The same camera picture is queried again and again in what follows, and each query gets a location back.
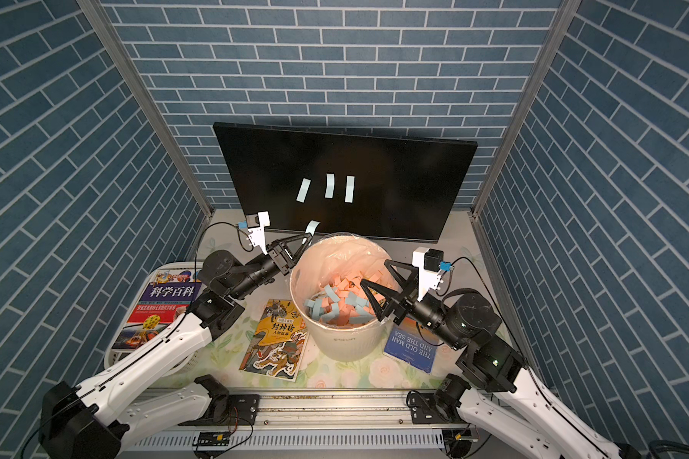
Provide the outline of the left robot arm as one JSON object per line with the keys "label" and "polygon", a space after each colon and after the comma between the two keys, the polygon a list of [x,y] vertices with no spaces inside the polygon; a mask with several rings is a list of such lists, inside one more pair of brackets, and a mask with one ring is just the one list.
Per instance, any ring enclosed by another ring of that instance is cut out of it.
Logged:
{"label": "left robot arm", "polygon": [[51,458],[114,458],[139,441],[187,422],[230,420],[229,391],[212,375],[165,396],[137,398],[173,367],[224,335],[242,315],[241,300],[288,275],[313,239],[295,234],[266,245],[246,264],[231,252],[209,254],[201,294],[158,336],[126,359],[76,386],[60,382],[44,395],[41,447]]}

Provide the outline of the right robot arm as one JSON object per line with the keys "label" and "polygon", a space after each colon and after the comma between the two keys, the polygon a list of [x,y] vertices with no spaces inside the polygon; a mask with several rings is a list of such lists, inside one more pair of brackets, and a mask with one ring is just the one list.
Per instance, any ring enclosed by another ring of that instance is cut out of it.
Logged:
{"label": "right robot arm", "polygon": [[377,319],[411,317],[457,351],[457,375],[434,394],[434,411],[446,422],[486,430],[529,458],[638,458],[635,447],[593,430],[541,381],[520,351],[497,335],[502,317],[471,288],[439,298],[436,289],[452,267],[440,251],[411,263],[387,260],[393,288],[364,279],[361,287]]}

